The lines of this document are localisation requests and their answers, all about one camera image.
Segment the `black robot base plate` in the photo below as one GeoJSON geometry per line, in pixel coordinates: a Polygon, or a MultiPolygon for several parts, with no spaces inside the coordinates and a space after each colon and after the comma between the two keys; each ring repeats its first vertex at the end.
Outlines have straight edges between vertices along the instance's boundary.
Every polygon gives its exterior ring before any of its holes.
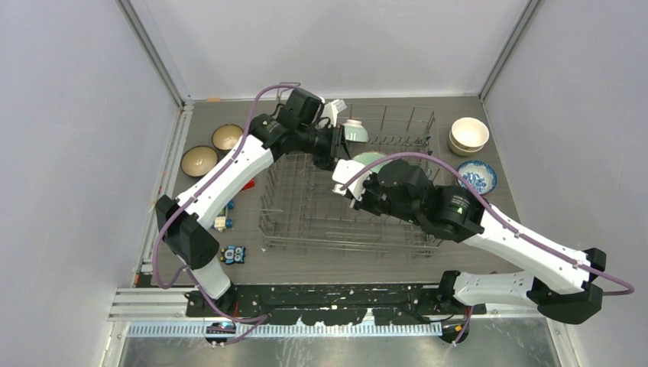
{"type": "Polygon", "coordinates": [[[380,326],[420,325],[467,309],[437,294],[434,284],[263,284],[234,285],[208,302],[199,291],[184,294],[188,317],[217,317],[217,307],[230,317],[256,323],[292,326],[358,325],[372,316],[380,326]]]}

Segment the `dark teal glazed bowl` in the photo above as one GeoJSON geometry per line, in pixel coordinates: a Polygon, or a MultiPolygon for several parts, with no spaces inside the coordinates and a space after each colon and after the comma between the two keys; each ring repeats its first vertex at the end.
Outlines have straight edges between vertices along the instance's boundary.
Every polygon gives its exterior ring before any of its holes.
{"type": "Polygon", "coordinates": [[[189,177],[203,177],[217,165],[218,160],[219,156],[213,148],[199,145],[183,154],[180,169],[189,177]]]}

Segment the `beige ceramic bowl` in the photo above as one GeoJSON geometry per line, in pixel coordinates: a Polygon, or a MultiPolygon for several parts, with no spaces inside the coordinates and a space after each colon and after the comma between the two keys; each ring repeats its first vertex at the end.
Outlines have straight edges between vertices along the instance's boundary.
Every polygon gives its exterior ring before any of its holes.
{"type": "Polygon", "coordinates": [[[458,156],[468,157],[479,152],[483,147],[480,146],[476,148],[462,148],[459,146],[452,133],[449,133],[449,148],[454,154],[458,156]]]}
{"type": "Polygon", "coordinates": [[[486,124],[472,117],[455,120],[450,130],[452,140],[464,149],[483,147],[490,139],[490,135],[486,124]]]}

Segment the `white bowl blue floral pattern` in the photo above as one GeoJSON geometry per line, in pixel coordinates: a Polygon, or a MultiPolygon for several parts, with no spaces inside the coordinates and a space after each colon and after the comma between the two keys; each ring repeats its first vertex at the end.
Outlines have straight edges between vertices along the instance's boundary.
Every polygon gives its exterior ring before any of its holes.
{"type": "Polygon", "coordinates": [[[456,170],[482,196],[491,193],[497,186],[497,173],[490,164],[483,161],[466,161],[456,170]]]}

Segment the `brown patterned bowl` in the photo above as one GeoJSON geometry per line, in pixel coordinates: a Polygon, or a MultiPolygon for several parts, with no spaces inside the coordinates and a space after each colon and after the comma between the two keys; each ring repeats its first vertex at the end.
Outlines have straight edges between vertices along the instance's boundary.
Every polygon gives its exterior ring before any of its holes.
{"type": "Polygon", "coordinates": [[[236,146],[243,132],[244,129],[239,125],[222,125],[212,133],[212,146],[218,154],[227,154],[236,146]]]}

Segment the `mint green bowl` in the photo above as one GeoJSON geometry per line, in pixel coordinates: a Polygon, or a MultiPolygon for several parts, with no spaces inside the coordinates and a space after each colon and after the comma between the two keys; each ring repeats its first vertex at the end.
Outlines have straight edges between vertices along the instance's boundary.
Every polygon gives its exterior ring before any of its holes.
{"type": "MultiPolygon", "coordinates": [[[[380,160],[381,158],[386,157],[386,154],[381,153],[379,151],[366,151],[360,154],[356,154],[352,160],[357,161],[358,163],[363,164],[364,166],[368,166],[369,164],[374,163],[375,161],[380,160]]],[[[371,168],[371,172],[378,174],[381,170],[382,167],[384,167],[386,164],[389,164],[389,161],[382,162],[380,164],[377,164],[371,168]]]]}

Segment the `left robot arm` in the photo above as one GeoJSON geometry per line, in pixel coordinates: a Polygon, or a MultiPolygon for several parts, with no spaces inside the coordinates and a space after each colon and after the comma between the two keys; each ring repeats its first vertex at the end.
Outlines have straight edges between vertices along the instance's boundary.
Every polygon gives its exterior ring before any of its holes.
{"type": "Polygon", "coordinates": [[[251,110],[244,132],[235,146],[198,183],[172,199],[161,196],[155,203],[158,235],[152,265],[157,266],[160,244],[165,243],[187,267],[188,275],[202,290],[205,306],[217,317],[234,307],[232,282],[219,260],[219,243],[209,232],[217,214],[255,176],[285,154],[303,152],[316,163],[330,167],[344,140],[337,122],[346,108],[341,99],[327,102],[298,86],[271,114],[251,110]]]}

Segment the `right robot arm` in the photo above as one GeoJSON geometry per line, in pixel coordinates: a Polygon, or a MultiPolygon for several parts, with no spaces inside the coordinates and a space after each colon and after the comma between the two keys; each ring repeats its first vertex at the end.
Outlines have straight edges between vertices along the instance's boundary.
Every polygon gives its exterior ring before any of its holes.
{"type": "Polygon", "coordinates": [[[402,159],[362,174],[347,188],[342,186],[346,181],[337,179],[336,190],[351,200],[353,209],[401,219],[434,239],[479,248],[519,268],[507,274],[445,271],[436,292],[443,312],[509,304],[578,325],[601,310],[604,292],[586,267],[603,271],[603,251],[582,252],[549,241],[490,203],[480,203],[464,187],[435,185],[421,167],[402,159]]]}

